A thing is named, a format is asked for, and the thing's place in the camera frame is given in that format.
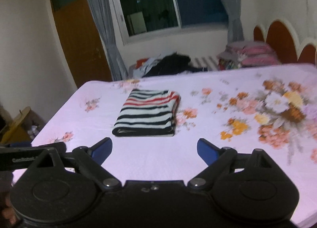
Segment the person's hand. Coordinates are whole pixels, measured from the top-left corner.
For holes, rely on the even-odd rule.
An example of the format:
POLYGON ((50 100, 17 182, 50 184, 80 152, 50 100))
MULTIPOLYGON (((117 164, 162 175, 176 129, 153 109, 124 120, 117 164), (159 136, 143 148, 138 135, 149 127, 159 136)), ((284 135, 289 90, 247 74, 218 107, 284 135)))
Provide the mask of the person's hand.
POLYGON ((1 171, 1 227, 12 227, 17 221, 10 202, 12 180, 13 174, 11 171, 1 171))

